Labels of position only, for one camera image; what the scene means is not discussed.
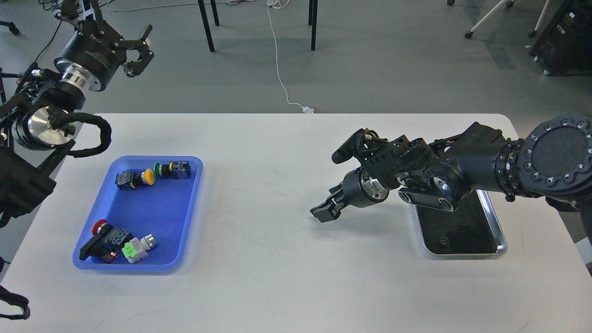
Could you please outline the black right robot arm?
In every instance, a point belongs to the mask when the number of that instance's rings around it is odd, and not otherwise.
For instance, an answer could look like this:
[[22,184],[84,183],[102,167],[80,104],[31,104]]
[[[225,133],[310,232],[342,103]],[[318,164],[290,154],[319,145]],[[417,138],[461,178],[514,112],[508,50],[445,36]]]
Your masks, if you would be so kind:
[[334,221],[345,207],[381,203],[392,190],[406,203],[455,211],[468,194],[482,190],[501,192],[508,202],[544,197],[558,211],[577,211],[590,237],[591,147],[589,115],[554,118],[515,141],[478,122],[431,143],[406,136],[389,141],[359,129],[332,161],[355,158],[360,166],[310,212],[320,222]]

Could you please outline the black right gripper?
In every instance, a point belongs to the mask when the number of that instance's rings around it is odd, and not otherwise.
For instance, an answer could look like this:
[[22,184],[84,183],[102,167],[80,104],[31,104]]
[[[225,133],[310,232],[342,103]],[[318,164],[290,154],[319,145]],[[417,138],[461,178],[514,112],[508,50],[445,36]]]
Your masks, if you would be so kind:
[[320,223],[337,220],[344,206],[369,207],[384,202],[389,196],[389,190],[365,169],[352,170],[328,191],[331,195],[309,210]]

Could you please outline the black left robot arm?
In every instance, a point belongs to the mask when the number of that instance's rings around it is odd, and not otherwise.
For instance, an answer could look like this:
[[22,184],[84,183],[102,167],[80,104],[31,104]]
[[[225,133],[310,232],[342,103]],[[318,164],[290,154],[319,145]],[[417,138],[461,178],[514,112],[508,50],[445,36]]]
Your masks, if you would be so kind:
[[103,118],[81,112],[89,91],[106,89],[118,69],[138,77],[154,58],[148,25],[138,39],[126,39],[110,25],[97,0],[40,0],[74,33],[55,70],[33,61],[20,74],[10,99],[1,95],[1,227],[31,213],[55,189],[51,173],[66,156],[101,154],[111,143]]

